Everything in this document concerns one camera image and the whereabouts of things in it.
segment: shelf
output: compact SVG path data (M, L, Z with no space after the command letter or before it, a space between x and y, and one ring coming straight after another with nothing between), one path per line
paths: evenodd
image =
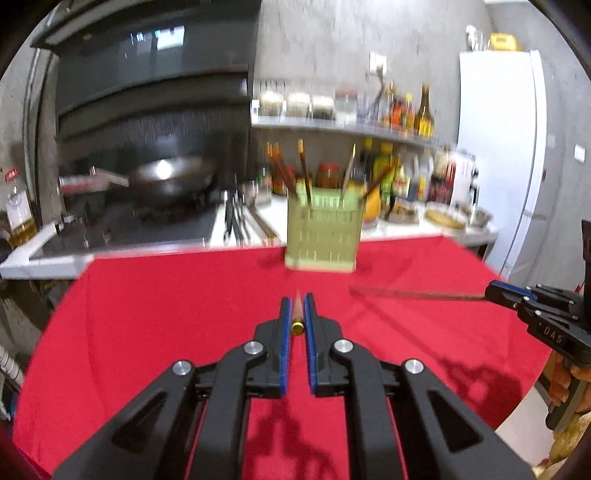
M434 138L428 140L426 138L416 137L415 135L404 135L402 132L376 127L371 124L346 124L333 120L257 115L252 115L251 123L252 127L256 129L308 130L315 132L358 135L361 137L372 137L379 140L412 145L414 147L420 148L437 148L439 144L439 142Z

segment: silver screw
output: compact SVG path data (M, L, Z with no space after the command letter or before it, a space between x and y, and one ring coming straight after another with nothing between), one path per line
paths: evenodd
M404 368L406 368L407 371L412 373L413 375L417 375L417 374L421 373L423 370L425 370L425 366L423 365L423 362L421 362L420 360L417 360L415 358L407 361L404 364Z
M179 360L173 365L173 372L175 375L182 377L191 371L191 364L186 360Z
M335 350L340 353L349 353L353 349L353 342L341 338L335 342Z
M248 355L257 355L262 352L262 349L262 343L257 342L256 340L244 344L244 351L248 353Z

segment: white refrigerator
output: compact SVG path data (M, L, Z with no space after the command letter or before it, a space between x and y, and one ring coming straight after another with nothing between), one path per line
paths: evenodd
M457 144L476 157L479 206L499 238L486 259L523 286L540 250L558 175L546 162L547 109L538 51L460 53Z

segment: white countertop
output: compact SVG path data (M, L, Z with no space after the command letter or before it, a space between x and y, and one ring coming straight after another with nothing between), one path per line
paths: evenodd
M287 199L273 196L271 204L258 208L259 215L276 231L282 244L287 241ZM161 245L150 248L130 248L121 251L101 252L86 255L66 255L63 257L43 258L32 260L31 256L47 240L56 234L53 223L45 225L39 233L26 244L18 247L7 260L0 265L0 275L6 279L46 279L46 278L77 278L85 270L86 266L95 258L105 257L136 257L139 255L171 254L179 252L204 251L207 249L225 248L259 248L262 246L260 232L250 223L249 233L251 242L245 247L238 247L236 240L232 238L227 245L224 244L223 234L225 210L220 207L213 225L212 237L209 246L205 249L201 243L183 245ZM498 237L496 228L489 224L487 229L475 229L468 227L465 231L457 231L442 228L422 219L418 225L394 225L378 221L376 228L363 230L361 240L422 238L428 236L448 236L458 244L466 247L486 245L494 243Z

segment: utensil holder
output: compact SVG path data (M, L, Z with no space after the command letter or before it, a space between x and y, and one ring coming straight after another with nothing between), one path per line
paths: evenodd
M285 265L293 270L352 272L365 205L358 192L312 188L307 205L304 186L287 202Z

